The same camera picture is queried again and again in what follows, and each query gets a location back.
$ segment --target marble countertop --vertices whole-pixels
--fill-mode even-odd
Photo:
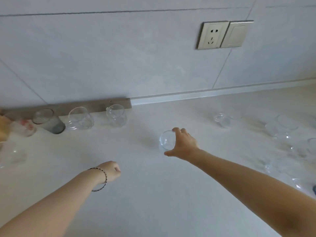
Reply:
[[[0,170],[0,225],[36,203],[79,172],[114,160],[122,175],[91,193],[66,236],[278,236],[216,181],[189,163],[166,157],[159,136],[186,128],[200,147],[214,155],[263,170],[286,155],[258,123],[285,113],[299,122],[293,141],[316,137],[316,88],[233,94],[133,106],[122,128],[108,125],[104,112],[93,113],[89,130],[53,135],[12,135],[27,151],[24,164]],[[213,115],[242,107],[244,118],[224,129]]]

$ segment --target wall tile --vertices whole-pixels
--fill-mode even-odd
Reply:
[[[0,62],[0,108],[44,104],[41,98]]]
[[[316,5],[316,0],[264,0],[267,6],[306,6]]]
[[[0,0],[0,14],[251,7],[254,0]]]
[[[316,77],[316,7],[256,8],[215,88]]]
[[[230,50],[195,50],[200,25],[248,12],[2,17],[0,55],[49,103],[210,89]]]

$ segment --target switch plate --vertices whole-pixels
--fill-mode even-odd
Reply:
[[[250,23],[253,23],[253,20],[231,21],[229,23],[229,27],[227,29],[221,48],[242,46],[246,38],[248,26]]]
[[[197,49],[216,49],[221,46],[229,21],[204,22]]]

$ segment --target wall socket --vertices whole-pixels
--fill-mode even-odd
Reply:
[[[229,21],[204,22],[197,49],[216,49],[221,46]]]

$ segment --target bracelet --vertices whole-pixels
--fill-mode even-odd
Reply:
[[[102,169],[101,169],[101,168],[99,168],[99,167],[93,167],[93,168],[90,168],[89,170],[91,170],[91,169],[98,169],[98,170],[101,170],[101,171],[103,171],[103,173],[105,174],[105,182],[104,182],[104,186],[103,186],[102,188],[100,188],[100,189],[97,189],[97,190],[92,190],[92,192],[97,192],[97,191],[102,190],[102,189],[105,187],[105,185],[106,185],[106,183],[107,183],[107,174],[105,173],[105,171],[104,171],[104,170],[102,170]]]

